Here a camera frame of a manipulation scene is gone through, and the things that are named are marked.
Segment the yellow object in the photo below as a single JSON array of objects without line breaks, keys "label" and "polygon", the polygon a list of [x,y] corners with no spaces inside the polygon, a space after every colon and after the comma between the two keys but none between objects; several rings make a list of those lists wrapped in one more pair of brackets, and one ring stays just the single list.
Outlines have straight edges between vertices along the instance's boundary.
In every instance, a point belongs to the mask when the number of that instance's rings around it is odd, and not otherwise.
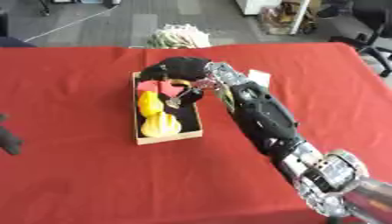
[{"label": "yellow object", "polygon": [[142,95],[140,95],[137,106],[139,106],[142,116],[146,118],[164,111],[165,107],[159,100],[158,93],[152,91],[144,91]]},{"label": "yellow object", "polygon": [[142,125],[142,133],[147,137],[168,137],[177,135],[181,128],[176,116],[160,112],[147,117]]}]

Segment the robotic arm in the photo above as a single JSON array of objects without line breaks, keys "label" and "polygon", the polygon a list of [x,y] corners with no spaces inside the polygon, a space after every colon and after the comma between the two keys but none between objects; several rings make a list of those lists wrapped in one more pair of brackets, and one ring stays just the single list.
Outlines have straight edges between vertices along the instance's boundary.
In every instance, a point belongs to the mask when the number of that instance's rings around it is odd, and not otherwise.
[{"label": "robotic arm", "polygon": [[[279,100],[227,63],[170,58],[141,76],[194,81],[198,90],[213,88],[245,136],[319,214],[392,223],[391,185],[369,178],[367,167],[346,150],[322,154],[299,135],[298,123]],[[171,103],[181,103],[181,97]]]}]

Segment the black chair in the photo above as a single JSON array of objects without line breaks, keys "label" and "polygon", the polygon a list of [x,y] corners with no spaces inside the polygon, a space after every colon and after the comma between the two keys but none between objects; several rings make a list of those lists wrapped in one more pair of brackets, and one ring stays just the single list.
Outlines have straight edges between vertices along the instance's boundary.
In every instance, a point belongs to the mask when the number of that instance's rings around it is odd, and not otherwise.
[{"label": "black chair", "polygon": [[358,53],[366,53],[376,58],[383,66],[381,77],[387,77],[392,68],[388,59],[381,52],[392,53],[392,50],[375,46],[375,41],[381,37],[392,38],[392,0],[353,0],[353,15],[363,24],[372,29],[373,34],[368,38],[360,33],[356,39],[345,37],[331,37],[331,42],[344,42],[355,47]]},{"label": "black chair", "polygon": [[48,2],[46,0],[39,0],[39,2],[43,7],[43,10],[41,11],[42,16],[49,16],[51,14],[51,10],[49,9]]}]

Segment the white paper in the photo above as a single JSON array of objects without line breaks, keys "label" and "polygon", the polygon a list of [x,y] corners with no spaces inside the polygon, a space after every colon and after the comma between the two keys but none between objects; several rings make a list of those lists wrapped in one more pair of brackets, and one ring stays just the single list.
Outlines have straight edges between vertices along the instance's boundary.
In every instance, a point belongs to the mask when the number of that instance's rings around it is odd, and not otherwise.
[{"label": "white paper", "polygon": [[250,69],[248,78],[264,88],[270,87],[271,75],[269,73]]}]

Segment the white cabinet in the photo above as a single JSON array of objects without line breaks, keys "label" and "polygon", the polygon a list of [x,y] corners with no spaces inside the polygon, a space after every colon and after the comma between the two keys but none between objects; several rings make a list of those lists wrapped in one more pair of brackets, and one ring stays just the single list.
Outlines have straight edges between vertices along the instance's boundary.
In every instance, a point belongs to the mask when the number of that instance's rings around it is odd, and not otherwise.
[{"label": "white cabinet", "polygon": [[236,0],[244,15],[257,15],[262,7],[278,6],[282,0]]}]

